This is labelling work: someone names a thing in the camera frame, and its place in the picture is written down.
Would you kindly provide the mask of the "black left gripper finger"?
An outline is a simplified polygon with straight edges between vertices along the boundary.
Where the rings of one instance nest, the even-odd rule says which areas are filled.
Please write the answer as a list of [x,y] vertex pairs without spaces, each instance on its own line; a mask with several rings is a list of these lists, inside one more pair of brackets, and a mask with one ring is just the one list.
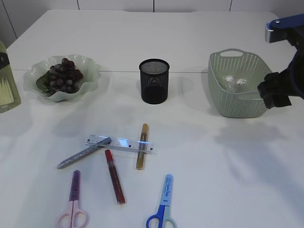
[[10,65],[7,53],[0,52],[0,70]]

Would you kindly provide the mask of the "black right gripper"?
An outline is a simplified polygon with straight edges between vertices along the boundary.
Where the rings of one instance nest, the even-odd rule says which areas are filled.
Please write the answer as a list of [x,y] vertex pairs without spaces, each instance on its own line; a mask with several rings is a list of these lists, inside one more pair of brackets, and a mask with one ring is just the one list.
[[294,89],[288,71],[267,74],[257,89],[267,109],[292,105],[289,96]]

